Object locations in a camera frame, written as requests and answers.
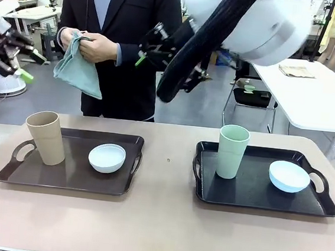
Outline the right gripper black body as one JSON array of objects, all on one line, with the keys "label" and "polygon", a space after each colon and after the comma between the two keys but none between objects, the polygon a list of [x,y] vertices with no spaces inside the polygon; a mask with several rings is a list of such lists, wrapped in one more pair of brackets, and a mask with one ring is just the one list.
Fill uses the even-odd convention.
[{"label": "right gripper black body", "polygon": [[175,33],[168,34],[164,28],[164,24],[159,22],[151,31],[148,32],[147,44],[173,44],[175,47],[175,55],[186,45],[196,33],[196,25],[193,22],[183,22]]}]

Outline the person's right hand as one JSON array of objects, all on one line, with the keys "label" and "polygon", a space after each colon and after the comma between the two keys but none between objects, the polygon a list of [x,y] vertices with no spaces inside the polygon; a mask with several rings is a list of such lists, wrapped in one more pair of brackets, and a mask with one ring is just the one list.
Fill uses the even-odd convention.
[{"label": "person's right hand", "polygon": [[57,34],[57,42],[63,51],[66,51],[74,34],[83,35],[86,31],[77,28],[62,27]]}]

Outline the person's left hand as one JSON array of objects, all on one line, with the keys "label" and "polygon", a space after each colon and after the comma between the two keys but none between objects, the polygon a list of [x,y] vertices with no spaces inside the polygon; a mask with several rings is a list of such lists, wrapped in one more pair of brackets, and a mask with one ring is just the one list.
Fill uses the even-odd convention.
[{"label": "person's left hand", "polygon": [[98,33],[84,32],[83,36],[79,50],[86,61],[97,64],[117,60],[118,44]]}]

